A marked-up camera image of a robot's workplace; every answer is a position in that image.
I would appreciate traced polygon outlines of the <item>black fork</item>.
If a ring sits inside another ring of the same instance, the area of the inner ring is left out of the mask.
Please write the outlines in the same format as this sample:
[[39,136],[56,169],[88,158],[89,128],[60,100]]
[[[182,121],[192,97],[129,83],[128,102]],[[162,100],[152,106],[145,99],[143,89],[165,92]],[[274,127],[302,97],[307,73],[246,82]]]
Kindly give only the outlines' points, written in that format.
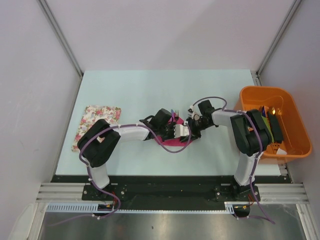
[[175,110],[174,111],[174,119],[175,119],[175,121],[177,122],[178,120],[179,120],[179,110]]

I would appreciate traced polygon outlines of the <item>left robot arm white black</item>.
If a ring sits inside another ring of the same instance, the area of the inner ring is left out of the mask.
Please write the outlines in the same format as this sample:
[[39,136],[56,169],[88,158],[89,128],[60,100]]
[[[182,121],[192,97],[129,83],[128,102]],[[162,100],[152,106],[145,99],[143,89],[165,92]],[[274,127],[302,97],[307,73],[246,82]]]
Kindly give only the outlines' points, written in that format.
[[105,119],[96,121],[77,142],[80,160],[89,169],[89,180],[95,183],[93,194],[100,200],[110,196],[107,161],[117,145],[130,141],[156,140],[161,143],[174,139],[176,123],[175,117],[164,108],[135,124],[120,126]]

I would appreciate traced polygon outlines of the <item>pink paper napkin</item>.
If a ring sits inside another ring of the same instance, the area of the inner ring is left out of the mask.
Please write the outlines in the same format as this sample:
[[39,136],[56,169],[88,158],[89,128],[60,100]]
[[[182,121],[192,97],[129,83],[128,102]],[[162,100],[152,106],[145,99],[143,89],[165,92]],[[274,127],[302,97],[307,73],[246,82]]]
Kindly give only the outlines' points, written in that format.
[[[183,124],[184,121],[181,117],[179,117],[178,121],[172,122],[171,118],[169,119],[168,123],[166,125],[176,125],[176,124]],[[181,143],[179,141],[179,138],[174,138],[174,139],[169,139],[169,140],[162,140],[161,137],[159,136],[159,132],[156,134],[157,135],[157,139],[159,140],[159,142],[161,144],[163,144],[166,147],[185,147],[188,146],[191,142],[188,141],[187,143]]]

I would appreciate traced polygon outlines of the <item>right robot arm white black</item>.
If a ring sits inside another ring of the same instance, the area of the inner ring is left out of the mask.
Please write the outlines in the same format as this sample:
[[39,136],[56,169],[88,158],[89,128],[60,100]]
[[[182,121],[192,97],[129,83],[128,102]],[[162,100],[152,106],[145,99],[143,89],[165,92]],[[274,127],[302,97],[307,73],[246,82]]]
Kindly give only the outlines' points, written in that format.
[[273,141],[272,133],[259,110],[231,110],[226,106],[214,108],[210,97],[196,101],[188,110],[186,122],[174,127],[174,137],[185,142],[199,139],[201,131],[213,126],[231,128],[240,155],[230,194],[242,201],[253,189],[257,165]]

